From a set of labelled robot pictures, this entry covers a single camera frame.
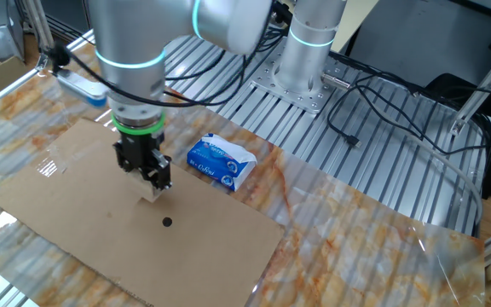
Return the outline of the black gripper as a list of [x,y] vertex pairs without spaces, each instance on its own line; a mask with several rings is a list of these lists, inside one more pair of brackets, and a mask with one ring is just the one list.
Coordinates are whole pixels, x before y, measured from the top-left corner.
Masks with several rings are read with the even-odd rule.
[[164,133],[131,135],[120,132],[120,139],[113,144],[118,166],[126,173],[141,169],[143,179],[155,189],[169,189],[172,186],[171,157],[159,151],[164,140]]

